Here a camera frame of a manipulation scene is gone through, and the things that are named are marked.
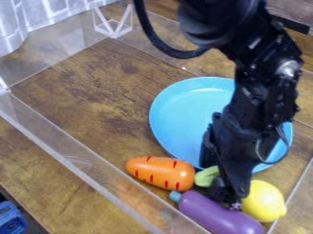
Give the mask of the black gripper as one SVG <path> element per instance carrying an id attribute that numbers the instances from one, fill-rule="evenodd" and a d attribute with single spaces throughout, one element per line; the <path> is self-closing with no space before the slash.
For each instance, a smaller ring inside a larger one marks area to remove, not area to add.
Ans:
<path id="1" fill-rule="evenodd" d="M 261 129 L 230 105 L 213 113 L 213 123 L 202 138 L 199 165 L 218 167 L 209 197 L 231 210 L 241 209 L 242 199 L 249 195 L 253 169 L 277 164 L 289 152 L 291 136 L 285 132 L 286 125 L 291 124 L 285 122 Z"/>

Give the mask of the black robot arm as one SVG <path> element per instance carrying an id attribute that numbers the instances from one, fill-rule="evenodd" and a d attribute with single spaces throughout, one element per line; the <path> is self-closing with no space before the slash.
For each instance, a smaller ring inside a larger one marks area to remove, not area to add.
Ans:
<path id="1" fill-rule="evenodd" d="M 178 21 L 196 46 L 217 48 L 235 63 L 234 95 L 213 113 L 199 165 L 221 171 L 207 196 L 238 209 L 249 195 L 251 171 L 270 163 L 277 142 L 287 141 L 282 124 L 299 111 L 301 50 L 265 0 L 180 0 Z"/>

